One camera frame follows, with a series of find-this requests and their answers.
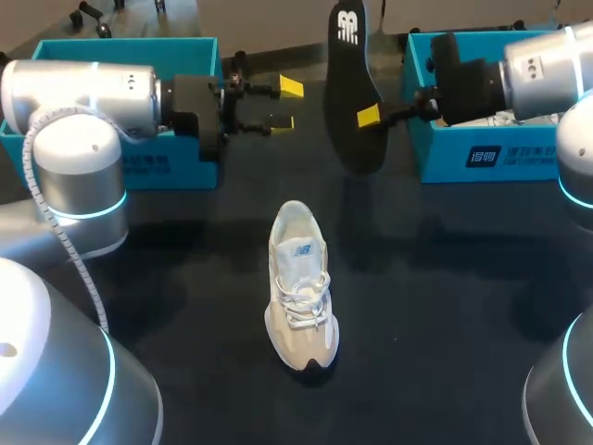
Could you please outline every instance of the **insole logo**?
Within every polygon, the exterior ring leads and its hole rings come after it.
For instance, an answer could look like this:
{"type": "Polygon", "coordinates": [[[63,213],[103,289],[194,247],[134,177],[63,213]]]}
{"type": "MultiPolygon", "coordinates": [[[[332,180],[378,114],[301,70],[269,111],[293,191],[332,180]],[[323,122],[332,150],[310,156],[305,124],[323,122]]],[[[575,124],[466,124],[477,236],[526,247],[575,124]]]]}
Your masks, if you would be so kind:
{"type": "Polygon", "coordinates": [[[346,12],[340,11],[337,13],[337,38],[348,42],[349,44],[358,45],[359,37],[359,18],[354,11],[346,12]]]}

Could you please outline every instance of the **n logo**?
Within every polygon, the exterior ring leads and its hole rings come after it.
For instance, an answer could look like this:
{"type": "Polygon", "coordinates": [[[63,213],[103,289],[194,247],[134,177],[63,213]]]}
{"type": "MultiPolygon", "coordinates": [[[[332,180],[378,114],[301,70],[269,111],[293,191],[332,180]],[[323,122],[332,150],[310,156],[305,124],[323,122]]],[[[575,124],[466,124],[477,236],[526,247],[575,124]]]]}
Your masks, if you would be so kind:
{"type": "Polygon", "coordinates": [[[349,44],[358,45],[359,37],[359,18],[353,11],[340,11],[337,13],[337,38],[348,42],[349,44]]]}
{"type": "Polygon", "coordinates": [[[311,252],[311,244],[306,244],[305,246],[299,246],[295,250],[295,257],[309,255],[310,252],[311,252]]]}

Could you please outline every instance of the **shoe sole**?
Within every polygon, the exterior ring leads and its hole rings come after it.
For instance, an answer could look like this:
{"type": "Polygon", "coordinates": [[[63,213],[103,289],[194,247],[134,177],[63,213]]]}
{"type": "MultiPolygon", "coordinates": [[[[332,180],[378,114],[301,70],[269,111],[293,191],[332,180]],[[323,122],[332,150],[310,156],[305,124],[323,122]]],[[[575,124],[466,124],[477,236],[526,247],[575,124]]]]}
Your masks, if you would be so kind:
{"type": "MultiPolygon", "coordinates": [[[[337,319],[335,318],[335,316],[332,315],[332,317],[334,318],[335,349],[334,349],[334,355],[332,356],[332,360],[330,360],[327,367],[329,367],[330,364],[332,364],[332,362],[334,361],[335,355],[337,353],[337,349],[340,346],[340,327],[338,326],[337,319]]],[[[278,345],[276,345],[276,342],[274,341],[274,336],[271,334],[270,306],[268,306],[266,308],[266,311],[263,314],[263,318],[264,318],[264,321],[266,322],[266,330],[268,331],[268,337],[270,338],[270,341],[271,341],[272,345],[274,346],[274,349],[276,350],[276,353],[278,354],[278,356],[282,359],[284,364],[286,366],[288,366],[290,369],[293,369],[297,372],[302,373],[304,370],[296,369],[294,366],[292,366],[288,362],[288,360],[283,356],[283,354],[280,352],[278,345]]]]}

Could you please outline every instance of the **shoe laces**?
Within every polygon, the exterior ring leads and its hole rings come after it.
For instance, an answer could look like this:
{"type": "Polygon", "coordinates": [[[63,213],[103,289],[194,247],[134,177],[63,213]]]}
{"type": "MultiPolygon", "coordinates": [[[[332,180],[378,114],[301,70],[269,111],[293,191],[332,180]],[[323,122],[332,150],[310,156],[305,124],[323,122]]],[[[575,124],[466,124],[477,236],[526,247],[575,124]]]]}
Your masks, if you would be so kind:
{"type": "Polygon", "coordinates": [[[284,307],[290,327],[318,327],[327,320],[327,311],[323,304],[330,285],[330,275],[327,272],[322,272],[319,281],[311,278],[300,280],[290,291],[284,288],[278,276],[276,285],[280,289],[278,300],[284,307]],[[313,295],[300,294],[299,290],[304,288],[312,289],[313,295]]]}

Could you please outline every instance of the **shoe tongue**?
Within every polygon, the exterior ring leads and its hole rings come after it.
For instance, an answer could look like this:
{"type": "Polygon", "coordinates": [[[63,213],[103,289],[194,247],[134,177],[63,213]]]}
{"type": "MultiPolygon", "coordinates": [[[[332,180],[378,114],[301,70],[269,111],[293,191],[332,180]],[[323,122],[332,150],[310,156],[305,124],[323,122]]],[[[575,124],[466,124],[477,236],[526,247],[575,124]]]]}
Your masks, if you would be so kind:
{"type": "Polygon", "coordinates": [[[286,290],[299,281],[319,281],[322,276],[322,247],[313,237],[292,238],[276,246],[278,274],[286,290]]]}

